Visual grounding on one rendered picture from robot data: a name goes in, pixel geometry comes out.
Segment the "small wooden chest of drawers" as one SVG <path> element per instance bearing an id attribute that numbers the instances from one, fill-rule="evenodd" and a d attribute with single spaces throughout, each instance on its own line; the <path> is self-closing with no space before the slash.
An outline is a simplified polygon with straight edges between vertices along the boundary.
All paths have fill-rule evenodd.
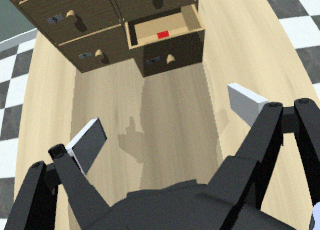
<path id="1" fill-rule="evenodd" d="M 154 11 L 154 12 L 151 12 L 151 13 L 147 13 L 147 14 L 144 14 L 144 15 L 140 15 L 140 16 L 137 16 L 137 17 L 133 17 L 133 18 L 124 20 L 123 17 L 122 17 L 122 15 L 121 15 L 121 12 L 120 12 L 120 10 L 119 10 L 119 7 L 118 7 L 116 1 L 115 1 L 115 0 L 111 0 L 113 6 L 114 6 L 114 8 L 115 8 L 115 11 L 116 11 L 116 13 L 117 13 L 117 15 L 118 15 L 118 17 L 119 17 L 119 22 L 114 23 L 114 24 L 110 24 L 110 25 L 107 25 L 107 26 L 104 26 L 104 27 L 101 27 L 101 28 L 98 28 L 98 29 L 95 29 L 95 30 L 86 32 L 86 33 L 83 33 L 83 34 L 80 34 L 80 35 L 77 35 L 77 36 L 74 36 L 74 37 L 72 37 L 72 38 L 63 40 L 63 41 L 58 42 L 58 43 L 55 43 L 55 42 L 35 23 L 35 21 L 19 6 L 19 2 L 20 2 L 20 1 L 23 1 L 23 0 L 9 0 L 9 1 L 10 1 L 10 2 L 47 38 L 47 40 L 48 40 L 59 52 L 61 52 L 81 73 L 85 73 L 85 72 L 88 72 L 88 71 L 91 71 L 91 70 L 95 70 L 95 69 L 98 69 L 98 68 L 101 68 L 101 67 L 105 67 L 105 66 L 108 66 L 108 65 L 111 65 L 111 64 L 115 64 L 115 63 L 118 63 L 118 62 L 122 62 L 122 61 L 125 61 L 125 60 L 128 60 L 128 59 L 132 59 L 133 57 L 126 58 L 126 59 L 123 59 L 123 60 L 119 60 L 119 61 L 116 61 L 116 62 L 113 62 L 113 63 L 109 63 L 109 64 L 106 64 L 106 65 L 102 65 L 102 66 L 99 66 L 99 67 L 96 67 L 96 68 L 93 68 L 93 69 L 89 69 L 89 70 L 86 70 L 86 71 L 82 71 L 82 70 L 67 56 L 67 54 L 58 46 L 59 44 L 62 44 L 62 43 L 65 43 L 65 42 L 67 42 L 67 41 L 70 41 L 70 40 L 73 40 L 73 39 L 76 39 L 76 38 L 79 38 L 79 37 L 82 37 L 82 36 L 85 36 L 85 35 L 88 35 L 88 34 L 91 34 L 91 33 L 94 33 L 94 32 L 97 32 L 97 31 L 100 31 L 100 30 L 109 28 L 109 27 L 112 27 L 112 26 L 115 26 L 115 25 L 119 25 L 119 24 L 122 24 L 122 26 L 123 26 L 123 28 L 124 28 L 124 31 L 125 31 L 125 33 L 126 33 L 125 22 L 132 21 L 132 20 L 135 20 L 135 19 L 139 19 L 139 18 L 142 18 L 142 17 L 146 17 L 146 16 L 149 16 L 149 15 L 157 14 L 157 13 L 160 13 L 160 12 L 172 10 L 172 9 L 175 9 L 175 8 L 192 5 L 192 4 L 194 4 L 194 6 L 195 6 L 195 8 L 196 8 L 196 10 L 197 10 L 197 12 L 198 12 L 198 6 L 199 6 L 199 0 L 195 0 L 194 2 L 189 2 L 189 3 L 185 3 L 185 4 L 181 4 L 181 5 L 169 7 L 169 8 L 166 8 L 166 9 Z"/>

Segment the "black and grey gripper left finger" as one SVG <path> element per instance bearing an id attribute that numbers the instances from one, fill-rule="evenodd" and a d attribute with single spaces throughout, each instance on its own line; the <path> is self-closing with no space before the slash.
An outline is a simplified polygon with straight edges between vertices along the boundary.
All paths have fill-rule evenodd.
<path id="1" fill-rule="evenodd" d="M 51 147 L 53 163 L 39 161 L 29 167 L 4 230 L 55 230 L 61 184 L 81 230 L 129 230 L 85 177 L 106 140 L 97 117 L 66 147 L 63 143 Z"/>

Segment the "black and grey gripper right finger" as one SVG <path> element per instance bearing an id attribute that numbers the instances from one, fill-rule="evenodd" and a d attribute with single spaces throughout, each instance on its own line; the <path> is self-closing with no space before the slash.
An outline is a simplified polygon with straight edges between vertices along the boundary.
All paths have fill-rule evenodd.
<path id="1" fill-rule="evenodd" d="M 180 213 L 175 230 L 230 230 L 244 202 L 261 210 L 286 133 L 294 133 L 311 196 L 309 230 L 320 230 L 319 107 L 309 98 L 283 107 L 236 83 L 227 88 L 230 108 L 251 129 Z"/>

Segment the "red nine-volt battery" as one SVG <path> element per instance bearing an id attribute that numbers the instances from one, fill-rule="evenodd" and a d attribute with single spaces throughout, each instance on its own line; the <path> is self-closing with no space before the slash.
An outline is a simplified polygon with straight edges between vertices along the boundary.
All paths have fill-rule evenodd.
<path id="1" fill-rule="evenodd" d="M 158 35 L 158 39 L 160 39 L 160 38 L 168 37 L 169 33 L 168 31 L 164 31 L 164 32 L 157 33 L 157 35 Z"/>

